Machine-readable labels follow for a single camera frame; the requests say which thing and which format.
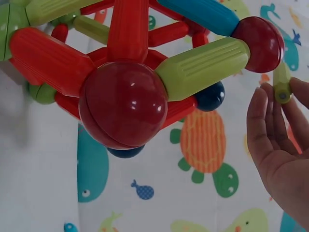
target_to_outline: small green stick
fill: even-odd
[[[286,104],[291,99],[292,91],[290,88],[291,74],[288,66],[282,61],[274,70],[273,86],[275,99],[280,104]]]
[[[36,27],[99,1],[101,0],[31,0],[26,6],[26,12],[30,25]]]
[[[86,16],[79,16],[73,22],[74,28],[80,33],[107,45],[110,28]]]

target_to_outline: blue fish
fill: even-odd
[[[64,232],[78,232],[76,226],[74,226],[72,223],[65,224],[63,230]]]
[[[109,173],[107,149],[79,125],[77,152],[78,202],[95,200],[104,191]]]
[[[154,189],[150,186],[139,186],[136,183],[136,180],[133,180],[133,183],[131,184],[131,187],[136,188],[136,193],[139,196],[139,198],[143,200],[149,200],[154,196]]]
[[[293,39],[293,42],[295,44],[298,44],[299,46],[301,46],[301,42],[300,42],[300,35],[299,34],[296,34],[296,31],[293,29],[293,35],[294,35],[294,39]]]
[[[294,39],[292,39],[284,30],[282,30],[277,24],[275,24],[270,19],[270,17],[268,16],[268,12],[272,12],[276,18],[281,19],[280,16],[275,12],[275,8],[276,6],[273,3],[270,6],[264,5],[261,7],[260,15],[262,18],[274,24],[278,28],[278,30],[281,32],[283,36],[284,44],[285,44],[285,53],[284,53],[283,59],[291,71],[296,71],[298,70],[298,66],[299,66],[299,55],[298,55],[298,50],[295,45],[295,42],[300,43],[299,41],[300,36],[299,34],[295,33],[295,37]]]
[[[280,232],[306,232],[306,230],[284,212],[281,220]]]

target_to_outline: turtle shell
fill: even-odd
[[[195,110],[185,119],[181,150],[187,162],[201,173],[217,171],[226,149],[224,124],[217,111]]]

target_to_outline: orange turtle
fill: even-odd
[[[182,130],[173,129],[170,133],[170,141],[181,145],[180,169],[189,171],[193,167],[192,181],[197,184],[204,181],[205,173],[212,173],[218,194],[225,198],[234,195],[239,179],[236,171],[223,163],[226,136],[221,116],[217,111],[196,109],[182,122]]]

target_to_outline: teal whale print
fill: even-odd
[[[95,141],[82,125],[78,129],[78,202],[86,203],[98,198],[105,189],[109,159],[105,146]]]
[[[280,16],[275,12],[275,9],[276,6],[273,3],[270,6],[264,5],[261,7],[260,15],[262,18],[273,23],[281,32],[285,44],[285,53],[283,59],[291,71],[296,71],[298,70],[299,66],[299,55],[296,44],[301,45],[299,41],[300,36],[299,34],[296,34],[295,30],[293,30],[294,38],[292,39],[284,30],[282,30],[270,19],[270,17],[268,16],[268,12],[273,13],[276,18],[281,19]]]
[[[298,225],[288,214],[284,212],[282,216],[280,232],[306,232],[306,230]]]

